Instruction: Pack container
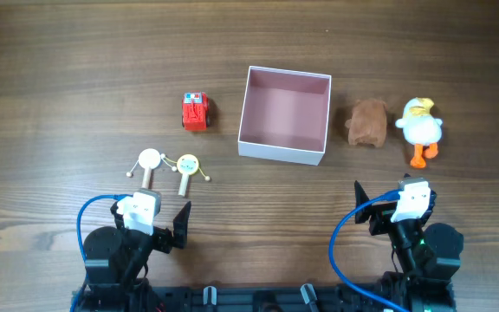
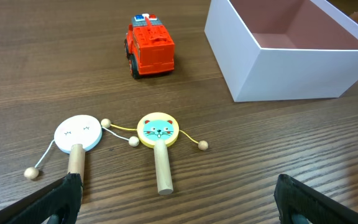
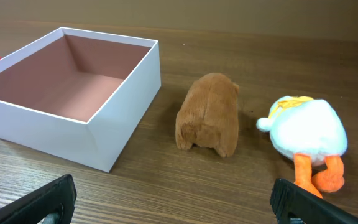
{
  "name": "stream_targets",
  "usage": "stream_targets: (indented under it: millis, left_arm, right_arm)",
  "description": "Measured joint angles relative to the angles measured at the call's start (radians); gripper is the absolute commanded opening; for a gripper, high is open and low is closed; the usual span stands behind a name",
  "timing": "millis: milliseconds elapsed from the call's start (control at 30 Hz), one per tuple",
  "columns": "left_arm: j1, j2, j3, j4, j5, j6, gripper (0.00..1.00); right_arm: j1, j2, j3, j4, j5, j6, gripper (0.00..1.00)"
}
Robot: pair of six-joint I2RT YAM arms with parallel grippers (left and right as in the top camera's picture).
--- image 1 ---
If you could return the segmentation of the brown plush bear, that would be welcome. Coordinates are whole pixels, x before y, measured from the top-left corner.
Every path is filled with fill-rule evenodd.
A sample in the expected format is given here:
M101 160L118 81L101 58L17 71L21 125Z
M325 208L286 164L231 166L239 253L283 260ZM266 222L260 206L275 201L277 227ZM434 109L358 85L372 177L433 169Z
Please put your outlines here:
M387 131L386 103L379 99L355 102L351 118L346 121L348 143L372 145L380 148L385 144Z

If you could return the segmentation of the white yellow plush duck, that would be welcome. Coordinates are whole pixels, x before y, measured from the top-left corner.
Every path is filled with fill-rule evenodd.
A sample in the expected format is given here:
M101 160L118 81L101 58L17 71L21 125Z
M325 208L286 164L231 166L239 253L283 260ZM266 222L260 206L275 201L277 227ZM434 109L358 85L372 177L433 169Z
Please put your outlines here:
M438 155L443 121L431 115L433 107L434 101L430 98L413 98L406 103L402 117L395 122L395 126L403 131L405 140L414 147L410 165L416 169L425 168L425 160Z

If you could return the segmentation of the red toy fire truck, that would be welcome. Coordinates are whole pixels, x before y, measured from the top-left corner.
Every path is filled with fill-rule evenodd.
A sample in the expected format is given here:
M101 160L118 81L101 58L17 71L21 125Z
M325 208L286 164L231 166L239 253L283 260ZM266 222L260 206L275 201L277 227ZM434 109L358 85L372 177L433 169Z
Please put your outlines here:
M188 92L182 100L182 126L190 132L205 131L211 124L209 99L205 92Z

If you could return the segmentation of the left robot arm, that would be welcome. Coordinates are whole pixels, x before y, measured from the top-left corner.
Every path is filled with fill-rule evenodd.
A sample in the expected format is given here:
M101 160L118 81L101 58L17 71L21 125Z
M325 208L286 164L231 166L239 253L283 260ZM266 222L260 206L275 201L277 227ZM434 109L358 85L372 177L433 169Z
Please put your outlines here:
M148 271L152 251L165 254L187 245L191 202L173 219L173 229L155 227L153 234L128 230L119 214L122 197L113 197L110 208L115 226L100 227L81 240L86 270L82 286L74 294L72 311L165 311L165 301L139 273Z

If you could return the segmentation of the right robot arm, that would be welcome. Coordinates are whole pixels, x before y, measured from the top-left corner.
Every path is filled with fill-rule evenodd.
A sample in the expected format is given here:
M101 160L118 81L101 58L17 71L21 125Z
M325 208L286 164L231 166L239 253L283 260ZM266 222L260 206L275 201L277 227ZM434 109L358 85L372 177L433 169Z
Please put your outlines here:
M401 267L385 272L374 294L408 311L455 311L451 278L461 266L463 235L448 224L426 224L437 194L425 179L404 177L399 190L399 200L369 204L355 216L371 235L390 238Z

